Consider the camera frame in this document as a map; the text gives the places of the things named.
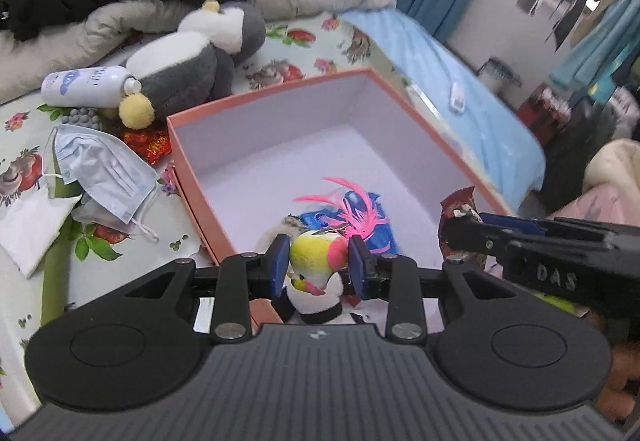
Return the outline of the person's right hand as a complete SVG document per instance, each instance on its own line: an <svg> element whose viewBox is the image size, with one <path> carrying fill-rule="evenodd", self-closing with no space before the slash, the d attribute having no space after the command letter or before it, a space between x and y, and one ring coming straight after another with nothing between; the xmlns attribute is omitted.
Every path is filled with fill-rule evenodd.
<svg viewBox="0 0 640 441"><path fill-rule="evenodd" d="M597 409L611 421L627 419L637 404L637 397L626 386L639 380L639 364L639 343L617 343L612 348L610 375L596 402Z"/></svg>

